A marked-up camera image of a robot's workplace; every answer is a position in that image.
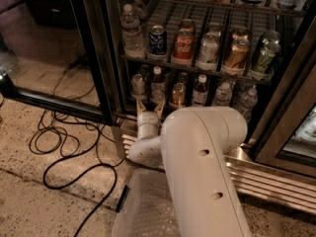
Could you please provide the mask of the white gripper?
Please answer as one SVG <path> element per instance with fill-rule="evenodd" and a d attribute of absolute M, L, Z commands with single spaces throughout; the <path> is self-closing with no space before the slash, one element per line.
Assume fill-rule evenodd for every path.
<path fill-rule="evenodd" d="M 160 117 L 163 114 L 165 101 L 162 100 L 154 112 L 146 112 L 146 108 L 140 99 L 136 100 L 137 116 L 137 138 L 155 137 L 159 135 Z"/>

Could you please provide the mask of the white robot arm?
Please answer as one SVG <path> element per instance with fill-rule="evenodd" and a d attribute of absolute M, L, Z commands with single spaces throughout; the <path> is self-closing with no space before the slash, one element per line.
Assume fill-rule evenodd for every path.
<path fill-rule="evenodd" d="M 187 107 L 160 120 L 164 105 L 137 108 L 131 161 L 164 167 L 181 237 L 252 237 L 224 153 L 245 140 L 247 123 L 229 107 Z"/>

